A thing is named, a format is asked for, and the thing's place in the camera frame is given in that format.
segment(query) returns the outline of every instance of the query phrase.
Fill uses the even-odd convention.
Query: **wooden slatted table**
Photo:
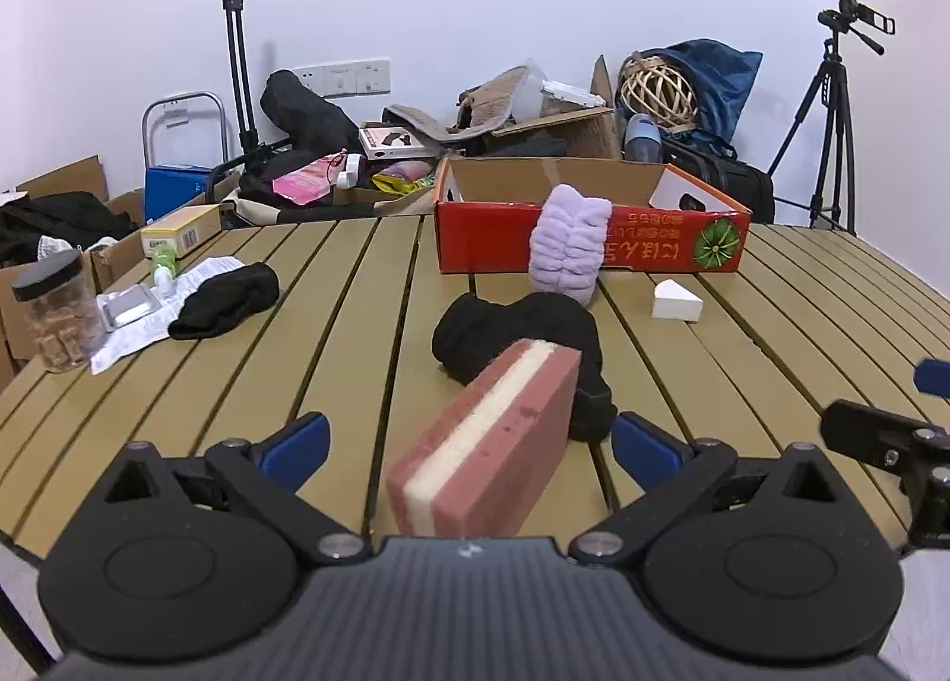
[[[469,290],[495,303],[528,292],[521,274],[440,275],[431,218],[232,230],[186,263],[215,255],[267,262],[277,306],[215,339],[155,344],[98,376],[46,374],[34,360],[0,396],[6,537],[44,556],[130,439],[184,456],[226,437],[263,439],[321,410],[330,458],[299,493],[378,541],[395,532],[380,476],[459,388],[432,357],[436,322]],[[139,264],[117,287],[147,275]],[[950,303],[867,244],[753,227],[740,273],[673,277],[705,302],[695,325],[650,316],[663,278],[605,271],[591,303],[621,410],[759,457],[817,442],[820,411],[838,398],[950,425],[947,402],[912,382],[921,358],[950,356]],[[894,477],[831,458],[900,544],[909,513]],[[521,532],[563,546],[640,493],[609,442],[571,442]]]

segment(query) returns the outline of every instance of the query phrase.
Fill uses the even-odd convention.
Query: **water bottle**
[[[623,160],[660,164],[662,150],[657,124],[646,113],[636,113],[627,124],[627,134],[623,137]]]
[[[160,298],[175,292],[175,251],[168,244],[152,248],[152,280]]]

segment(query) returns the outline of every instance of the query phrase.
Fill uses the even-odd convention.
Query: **black jar lid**
[[[55,252],[27,265],[27,269],[13,280],[13,297],[20,303],[34,301],[82,272],[83,259],[77,249]]]

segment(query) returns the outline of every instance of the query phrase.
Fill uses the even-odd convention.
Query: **blue gripper pad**
[[[950,398],[950,363],[921,360],[914,368],[914,385],[918,392]]]
[[[644,491],[649,491],[692,458],[692,448],[629,411],[616,417],[610,433],[614,458]]]
[[[260,471],[296,493],[330,454],[330,422],[322,413],[308,413],[261,446]]]

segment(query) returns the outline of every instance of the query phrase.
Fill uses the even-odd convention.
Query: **wicker ball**
[[[652,115],[668,132],[695,129],[696,97],[690,82],[660,56],[635,53],[623,63],[620,99],[633,113]]]

